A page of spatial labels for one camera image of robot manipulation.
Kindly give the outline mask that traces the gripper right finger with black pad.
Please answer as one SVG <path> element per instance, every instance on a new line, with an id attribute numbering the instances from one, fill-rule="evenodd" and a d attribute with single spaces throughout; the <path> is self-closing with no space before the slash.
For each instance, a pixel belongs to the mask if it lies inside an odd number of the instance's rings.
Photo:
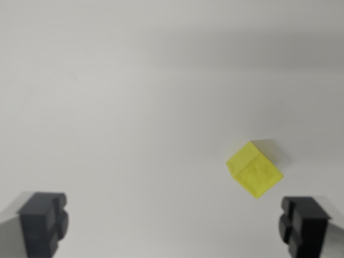
<path id="1" fill-rule="evenodd" d="M 293 258 L 343 257 L 343 212 L 326 197 L 285 196 L 278 229 Z"/>

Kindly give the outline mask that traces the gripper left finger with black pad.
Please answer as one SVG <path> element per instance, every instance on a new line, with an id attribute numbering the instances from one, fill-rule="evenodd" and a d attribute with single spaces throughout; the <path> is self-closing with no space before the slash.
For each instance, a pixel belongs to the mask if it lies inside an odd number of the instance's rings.
<path id="1" fill-rule="evenodd" d="M 53 257 L 67 234 L 67 196 L 24 191 L 1 210 L 1 257 Z"/>

